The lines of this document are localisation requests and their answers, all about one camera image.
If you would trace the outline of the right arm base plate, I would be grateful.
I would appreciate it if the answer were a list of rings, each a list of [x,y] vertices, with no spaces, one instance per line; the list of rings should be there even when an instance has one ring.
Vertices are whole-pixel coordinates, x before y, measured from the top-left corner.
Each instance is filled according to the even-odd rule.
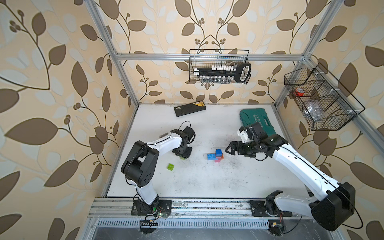
[[[271,201],[250,200],[249,201],[253,217],[292,217],[292,212],[282,212]]]

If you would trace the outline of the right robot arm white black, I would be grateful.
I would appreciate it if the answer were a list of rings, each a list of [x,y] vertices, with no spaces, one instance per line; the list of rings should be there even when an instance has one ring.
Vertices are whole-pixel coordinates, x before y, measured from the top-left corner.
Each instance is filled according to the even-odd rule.
[[[282,212],[297,213],[311,217],[321,227],[333,232],[357,212],[356,190],[351,184],[341,184],[320,171],[279,135],[247,143],[232,141],[225,151],[233,156],[249,158],[264,153],[266,158],[284,165],[312,192],[313,197],[300,197],[274,191],[266,197],[265,203],[266,213],[270,216],[278,216]]]

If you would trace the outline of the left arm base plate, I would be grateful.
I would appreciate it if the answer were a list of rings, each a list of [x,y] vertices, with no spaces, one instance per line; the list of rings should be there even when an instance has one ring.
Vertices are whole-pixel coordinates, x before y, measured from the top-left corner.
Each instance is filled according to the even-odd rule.
[[[132,216],[160,216],[167,218],[172,211],[171,200],[155,200],[151,205],[147,205],[140,199],[134,200]]]

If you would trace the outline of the dark blue lego brick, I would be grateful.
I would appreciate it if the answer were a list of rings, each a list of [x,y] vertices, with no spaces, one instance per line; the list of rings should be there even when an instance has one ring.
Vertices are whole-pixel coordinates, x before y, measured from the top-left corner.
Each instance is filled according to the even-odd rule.
[[[216,157],[222,157],[223,153],[221,149],[216,149]]]

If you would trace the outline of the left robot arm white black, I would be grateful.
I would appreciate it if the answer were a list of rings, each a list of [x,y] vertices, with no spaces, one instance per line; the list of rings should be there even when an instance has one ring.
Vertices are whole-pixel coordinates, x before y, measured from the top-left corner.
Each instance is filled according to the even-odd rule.
[[[143,203],[150,206],[158,199],[152,184],[158,158],[168,152],[181,158],[189,158],[193,149],[189,144],[195,137],[195,131],[191,127],[185,127],[184,130],[174,129],[152,142],[134,143],[121,167],[121,172],[127,182],[135,186]]]

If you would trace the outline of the light blue long lego brick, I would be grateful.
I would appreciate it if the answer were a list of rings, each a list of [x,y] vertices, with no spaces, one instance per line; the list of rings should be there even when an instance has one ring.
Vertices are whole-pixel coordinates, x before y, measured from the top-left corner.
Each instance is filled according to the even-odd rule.
[[[216,154],[207,154],[208,161],[215,161],[216,159]]]

